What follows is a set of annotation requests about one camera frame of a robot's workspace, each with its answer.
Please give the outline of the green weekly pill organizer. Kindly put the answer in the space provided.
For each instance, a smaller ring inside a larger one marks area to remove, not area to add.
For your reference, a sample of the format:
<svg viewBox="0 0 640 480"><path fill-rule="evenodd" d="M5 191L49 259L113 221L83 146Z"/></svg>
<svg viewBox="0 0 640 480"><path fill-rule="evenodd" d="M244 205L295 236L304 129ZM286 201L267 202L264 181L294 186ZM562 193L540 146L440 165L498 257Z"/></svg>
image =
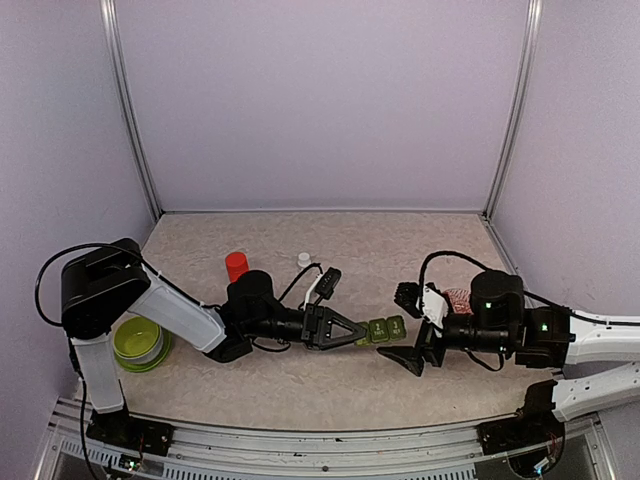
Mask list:
<svg viewBox="0 0 640 480"><path fill-rule="evenodd" d="M372 319L360 322L359 325L365 329L366 335L354 342L358 347L393 343L404 340L407 336L405 322L401 315Z"/></svg>

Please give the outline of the small clear white-capped bottle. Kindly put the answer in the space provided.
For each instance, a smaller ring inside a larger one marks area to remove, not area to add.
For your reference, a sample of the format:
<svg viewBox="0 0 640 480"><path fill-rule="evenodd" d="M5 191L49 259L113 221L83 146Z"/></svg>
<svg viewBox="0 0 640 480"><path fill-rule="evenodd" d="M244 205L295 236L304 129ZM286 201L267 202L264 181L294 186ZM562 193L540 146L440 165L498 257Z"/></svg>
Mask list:
<svg viewBox="0 0 640 480"><path fill-rule="evenodd" d="M312 264L311 255L308 252L301 252L297 256L297 265L300 269L305 269Z"/></svg>

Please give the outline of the red pill bottle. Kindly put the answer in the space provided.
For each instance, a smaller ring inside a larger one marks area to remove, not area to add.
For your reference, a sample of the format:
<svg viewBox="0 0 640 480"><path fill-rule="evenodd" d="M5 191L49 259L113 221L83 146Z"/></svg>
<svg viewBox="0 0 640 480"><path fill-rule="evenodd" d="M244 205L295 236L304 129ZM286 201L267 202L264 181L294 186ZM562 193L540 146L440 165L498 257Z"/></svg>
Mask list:
<svg viewBox="0 0 640 480"><path fill-rule="evenodd" d="M230 283L235 283L250 270L247 256L239 251L232 252L226 256L225 266Z"/></svg>

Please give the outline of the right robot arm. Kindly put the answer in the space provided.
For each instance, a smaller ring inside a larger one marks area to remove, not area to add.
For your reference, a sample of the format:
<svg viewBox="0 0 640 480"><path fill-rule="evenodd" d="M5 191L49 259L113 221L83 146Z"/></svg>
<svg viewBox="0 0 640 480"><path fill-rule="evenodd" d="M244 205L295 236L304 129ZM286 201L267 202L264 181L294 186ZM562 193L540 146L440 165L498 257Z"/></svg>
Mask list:
<svg viewBox="0 0 640 480"><path fill-rule="evenodd" d="M550 414L566 422L587 413L632 403L639 398L639 319L588 314L542 300L525 305L522 279L486 270L470 283L467 313L431 284L404 282L395 301L422 323L412 346L380 347L378 353L421 376L426 365L442 366L449 350L478 363L478 353L509 359L533 369L613 362L615 368L573 380L530 386L511 433L523 444L535 442L551 424Z"/></svg>

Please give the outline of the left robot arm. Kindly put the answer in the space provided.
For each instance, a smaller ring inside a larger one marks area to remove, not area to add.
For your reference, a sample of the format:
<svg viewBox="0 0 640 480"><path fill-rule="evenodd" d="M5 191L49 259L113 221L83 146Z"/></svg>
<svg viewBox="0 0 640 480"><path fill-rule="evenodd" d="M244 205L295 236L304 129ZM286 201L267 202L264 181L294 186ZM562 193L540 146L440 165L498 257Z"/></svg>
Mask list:
<svg viewBox="0 0 640 480"><path fill-rule="evenodd" d="M102 430L121 445L140 434L126 401L110 344L112 326L126 313L142 316L206 357L229 363L251 353L258 338L326 351L365 338L365 328L314 303L286 307L271 276L250 270L227 287L220 307L207 307L155 270L130 238L79 246L81 256L61 271L61 323L78 358Z"/></svg>

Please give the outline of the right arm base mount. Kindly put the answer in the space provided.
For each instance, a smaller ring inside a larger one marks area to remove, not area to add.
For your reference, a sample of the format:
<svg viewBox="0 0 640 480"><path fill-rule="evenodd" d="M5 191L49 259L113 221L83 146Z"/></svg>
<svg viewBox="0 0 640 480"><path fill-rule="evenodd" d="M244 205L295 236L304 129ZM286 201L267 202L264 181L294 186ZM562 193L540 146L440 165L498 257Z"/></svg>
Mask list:
<svg viewBox="0 0 640 480"><path fill-rule="evenodd" d="M476 430L483 454L487 456L563 437L565 425L547 412L484 422Z"/></svg>

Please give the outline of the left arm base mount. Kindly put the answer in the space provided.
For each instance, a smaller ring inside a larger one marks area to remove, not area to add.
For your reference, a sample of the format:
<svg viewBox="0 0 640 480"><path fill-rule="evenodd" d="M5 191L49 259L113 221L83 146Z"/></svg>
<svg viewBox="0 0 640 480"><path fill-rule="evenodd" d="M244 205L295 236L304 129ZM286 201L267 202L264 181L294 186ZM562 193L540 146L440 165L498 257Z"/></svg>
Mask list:
<svg viewBox="0 0 640 480"><path fill-rule="evenodd" d="M174 427L168 423L147 420L116 412L93 414L86 436L107 445L166 457L171 446Z"/></svg>

